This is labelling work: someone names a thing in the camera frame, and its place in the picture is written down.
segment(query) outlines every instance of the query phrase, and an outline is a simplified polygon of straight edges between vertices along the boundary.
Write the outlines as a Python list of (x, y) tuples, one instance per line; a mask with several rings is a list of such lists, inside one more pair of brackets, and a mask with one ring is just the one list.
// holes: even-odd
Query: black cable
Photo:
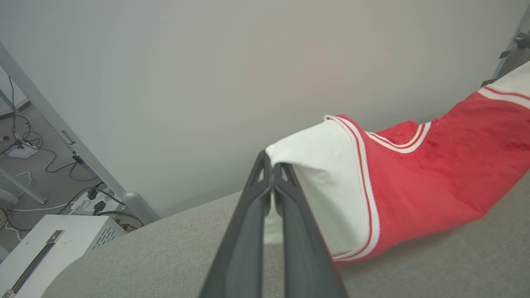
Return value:
[(73, 173), (74, 168), (75, 168), (76, 165), (77, 165), (77, 163), (74, 164), (74, 166), (70, 169), (70, 172), (68, 173), (68, 177), (70, 177), (70, 179), (72, 179), (72, 180), (74, 180), (74, 181), (87, 182), (87, 181), (90, 181), (90, 180), (94, 180), (94, 179), (99, 178), (97, 175), (96, 175), (96, 177), (93, 177), (93, 178), (90, 178), (90, 179), (84, 179), (84, 180), (83, 180), (83, 179), (77, 179), (77, 178), (74, 178), (74, 176), (72, 175), (72, 173)]
[(57, 170), (55, 170), (55, 171), (46, 171), (46, 172), (48, 172), (48, 173), (57, 173), (58, 171), (60, 171), (60, 170), (62, 170), (62, 169), (64, 169), (64, 168), (66, 168), (67, 166), (72, 165), (72, 164), (74, 164), (74, 163), (77, 163), (77, 162), (69, 163), (69, 164), (67, 164), (66, 166), (63, 166), (62, 168), (59, 168), (59, 169), (57, 169)]
[(100, 189), (97, 188), (97, 187), (93, 187), (92, 189), (95, 189), (95, 190), (97, 190), (97, 191), (99, 191), (99, 192), (101, 192), (101, 193), (103, 193), (103, 194), (106, 194), (109, 198), (115, 200), (116, 202), (118, 202), (118, 203), (121, 204), (121, 205), (126, 206), (126, 204), (125, 204), (124, 202), (116, 200), (113, 196), (109, 195), (108, 193), (104, 192), (103, 190), (100, 190)]
[(29, 125), (31, 126), (31, 122), (29, 121), (28, 118), (26, 118), (26, 117), (24, 117), (24, 116), (22, 116), (22, 115), (16, 115), (16, 116), (17, 116), (17, 117), (20, 117), (20, 118), (24, 118), (24, 119), (26, 119), (26, 121), (27, 121), (27, 122), (29, 123)]
[(11, 220), (9, 219), (9, 214), (7, 213), (7, 210), (2, 208), (2, 211), (4, 212), (5, 218), (7, 219), (7, 224), (6, 225), (10, 224), (12, 228), (14, 228), (15, 230), (18, 230), (19, 232), (29, 232), (29, 231), (31, 231), (33, 229), (33, 228), (31, 228), (31, 229), (19, 229), (18, 227), (15, 227), (13, 225), (13, 223), (11, 222)]
[(11, 132), (13, 133), (13, 137), (16, 140), (17, 137), (16, 137), (16, 123), (15, 123), (15, 119), (16, 119), (15, 88), (13, 87), (13, 82), (11, 82), (11, 77), (10, 76), (8, 77), (9, 77), (9, 83), (11, 84), (11, 101), (13, 102), (13, 127), (11, 128)]
[(105, 182), (99, 182), (98, 184), (96, 184), (96, 186), (94, 186), (94, 188), (97, 189), (102, 184), (105, 184)]
[(56, 172), (58, 172), (59, 170), (62, 170), (62, 169), (66, 168), (66, 167), (69, 166), (69, 165), (72, 165), (72, 164), (73, 164), (73, 165), (75, 166), (75, 164), (77, 163), (77, 162), (73, 162), (73, 163), (67, 164), (67, 165), (65, 165), (64, 167), (59, 168), (59, 169), (57, 169), (57, 170), (55, 170), (55, 171), (49, 171), (48, 169), (50, 168), (51, 164), (52, 164), (52, 163), (55, 161), (55, 159), (57, 158), (57, 154), (56, 154), (55, 152), (53, 152), (52, 150), (48, 150), (48, 149), (45, 149), (45, 148), (35, 148), (35, 147), (32, 147), (32, 148), (35, 149), (35, 150), (46, 150), (46, 151), (49, 151), (49, 152), (51, 152), (51, 153), (54, 154), (54, 159), (52, 159), (52, 160), (50, 161), (50, 163), (48, 164), (48, 166), (44, 169), (44, 170), (45, 170), (46, 172), (48, 172), (48, 173), (56, 173)]
[(31, 141), (28, 141), (28, 143), (30, 143), (31, 146), (35, 146), (35, 147), (37, 147), (36, 145), (33, 145), (33, 142), (35, 142), (35, 141), (41, 141), (41, 140), (42, 140), (42, 139), (36, 138), (36, 139), (31, 140)]
[(142, 226), (144, 226), (144, 223), (139, 218), (134, 216), (133, 214), (129, 214), (129, 213), (121, 212), (121, 211), (105, 211), (105, 212), (96, 214), (96, 216), (105, 215), (105, 214), (121, 214), (121, 215), (129, 216), (130, 218), (136, 219)]
[(32, 131), (29, 131), (29, 132), (25, 132), (24, 135), (22, 136), (23, 139), (27, 138), (30, 134), (36, 134), (38, 135), (41, 140), (42, 140), (42, 143), (40, 144), (40, 147), (42, 147), (44, 145), (44, 138), (39, 134), (39, 133), (36, 133), (36, 132), (32, 132)]
[(7, 154), (7, 153), (11, 152), (11, 151), (8, 152), (7, 150), (11, 149), (11, 147), (13, 147), (13, 146), (15, 146), (15, 144), (11, 144), (11, 145), (7, 145), (7, 146), (5, 146), (5, 147), (2, 149), (2, 151), (0, 151), (0, 155), (4, 155), (4, 154)]
[(66, 207), (68, 207), (68, 205), (70, 205), (71, 202), (73, 202), (78, 195), (82, 194), (85, 190), (88, 190), (88, 189), (92, 189), (92, 186), (90, 187), (85, 187), (83, 188), (80, 192), (78, 192), (70, 201), (68, 201), (68, 204), (66, 204), (61, 210), (59, 210), (59, 212), (57, 212), (56, 214), (61, 214), (61, 212), (64, 211), (64, 209), (66, 209)]

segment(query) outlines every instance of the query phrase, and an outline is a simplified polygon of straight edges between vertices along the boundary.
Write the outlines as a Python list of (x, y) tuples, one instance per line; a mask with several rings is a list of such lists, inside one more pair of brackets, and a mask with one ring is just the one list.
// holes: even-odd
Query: white cable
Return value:
[(2, 153), (2, 155), (0, 155), (0, 157), (6, 155), (7, 153), (9, 153), (9, 152), (11, 152), (11, 151), (14, 151), (14, 150), (17, 149), (17, 148), (18, 148), (18, 147), (15, 147), (15, 148), (13, 148), (13, 149), (7, 151), (7, 152)]
[(9, 221), (11, 220), (11, 213), (9, 213), (9, 211), (6, 211), (7, 212), (7, 218), (8, 218), (8, 221), (7, 223), (5, 224), (5, 229), (6, 230), (11, 230), (11, 231), (15, 231), (16, 232), (16, 237), (19, 239), (19, 241), (22, 241), (22, 237), (20, 237), (20, 232), (17, 230), (17, 229), (14, 229), (12, 227), (9, 227)]
[(68, 215), (72, 215), (74, 212), (78, 211), (78, 210), (81, 210), (83, 209), (83, 205), (79, 205), (77, 206), (75, 209), (73, 209), (72, 211), (70, 211), (70, 213), (68, 213)]
[(73, 204), (73, 203), (75, 203), (75, 202), (73, 201), (73, 202), (70, 202), (70, 203), (66, 203), (66, 204), (62, 204), (62, 205), (55, 206), (55, 207), (50, 207), (50, 208), (40, 208), (40, 209), (8, 209), (8, 210), (9, 210), (9, 211), (15, 211), (15, 212), (46, 211), (46, 210), (53, 210), (53, 209), (61, 208), (61, 207), (64, 207), (64, 206), (66, 206), (66, 205), (70, 205), (70, 204)]

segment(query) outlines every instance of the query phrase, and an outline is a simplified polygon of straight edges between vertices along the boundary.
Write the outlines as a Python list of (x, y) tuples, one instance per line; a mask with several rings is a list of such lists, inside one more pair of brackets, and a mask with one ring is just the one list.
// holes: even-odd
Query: white box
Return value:
[(0, 264), (0, 295), (11, 289), (57, 230), (65, 233), (28, 277), (16, 298), (39, 298), (66, 266), (126, 232), (108, 216), (45, 215)]

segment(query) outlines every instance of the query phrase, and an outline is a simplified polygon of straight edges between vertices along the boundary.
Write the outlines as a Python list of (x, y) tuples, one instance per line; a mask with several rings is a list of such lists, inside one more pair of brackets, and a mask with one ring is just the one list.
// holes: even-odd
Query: white fabric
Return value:
[(364, 201), (366, 201), (367, 206), (369, 206), (368, 212), (368, 233), (369, 236), (367, 239), (364, 240), (364, 243), (366, 243), (365, 246), (362, 246), (361, 249), (356, 249), (351, 251), (350, 253), (336, 256), (334, 260), (343, 260), (343, 261), (352, 261), (355, 259), (362, 258), (369, 254), (372, 250), (374, 250), (375, 246), (377, 245), (379, 241), (379, 235), (381, 233), (381, 227), (379, 224), (379, 214), (377, 212), (377, 206), (375, 204), (375, 197), (374, 192), (372, 190), (372, 182), (370, 178), (370, 173), (368, 171), (368, 160), (366, 157), (366, 146), (363, 140), (363, 137), (361, 134), (364, 134), (365, 132), (363, 130), (359, 130), (357, 126), (355, 126), (350, 121), (347, 121), (340, 117), (334, 117), (334, 116), (326, 116), (325, 119), (332, 119), (340, 124), (340, 126), (348, 133), (351, 139), (351, 145), (354, 149), (354, 157), (357, 162), (357, 176), (358, 177), (352, 177), (352, 178), (358, 178), (360, 183), (364, 187), (361, 187), (361, 195)]
[[(270, 145), (274, 166), (293, 165), (319, 229), (334, 259), (351, 256), (366, 246), (370, 233), (359, 156), (351, 134), (328, 120)], [(283, 240), (282, 219), (274, 200), (265, 219), (265, 243)]]
[(514, 92), (530, 97), (530, 62), (517, 67), (487, 87), (503, 93)]
[(501, 92), (503, 94), (495, 93), (495, 92), (493, 92), (491, 90), (488, 90), (486, 88), (482, 88), (478, 92), (480, 94), (482, 94), (483, 96), (489, 98), (489, 99), (509, 101), (509, 102), (513, 102), (513, 103), (516, 103), (516, 104), (520, 104), (521, 106), (523, 106), (523, 107), (525, 107), (527, 109), (530, 109), (530, 101), (527, 100), (526, 98), (522, 98), (522, 97), (517, 96), (517, 95), (506, 94), (506, 93), (509, 93), (509, 92), (504, 91), (504, 90), (500, 90), (498, 88), (495, 88), (495, 91)]

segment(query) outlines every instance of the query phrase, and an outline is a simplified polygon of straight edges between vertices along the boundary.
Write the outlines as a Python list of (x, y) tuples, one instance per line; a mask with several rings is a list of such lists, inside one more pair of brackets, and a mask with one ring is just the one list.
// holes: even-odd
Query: power strip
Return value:
[[(107, 188), (104, 190), (109, 195), (113, 196), (117, 200), (121, 201), (116, 194), (110, 190), (110, 188)], [(102, 192), (98, 192), (96, 195), (96, 198), (93, 200), (90, 200), (88, 197), (88, 192), (85, 192), (82, 194), (79, 199), (70, 207), (74, 213), (77, 214), (83, 214), (83, 215), (92, 215), (94, 214), (94, 206), (99, 202), (105, 202), (105, 208), (101, 210), (100, 212), (106, 212), (106, 211), (122, 211), (125, 210), (127, 207), (124, 205), (119, 204), (115, 200), (109, 198), (106, 194)]]
[(22, 147), (24, 148), (20, 149), (17, 147), (11, 151), (8, 151), (7, 154), (10, 157), (16, 157), (19, 159), (27, 159), (39, 151), (38, 149), (34, 149), (32, 146), (30, 146), (29, 143), (22, 143)]

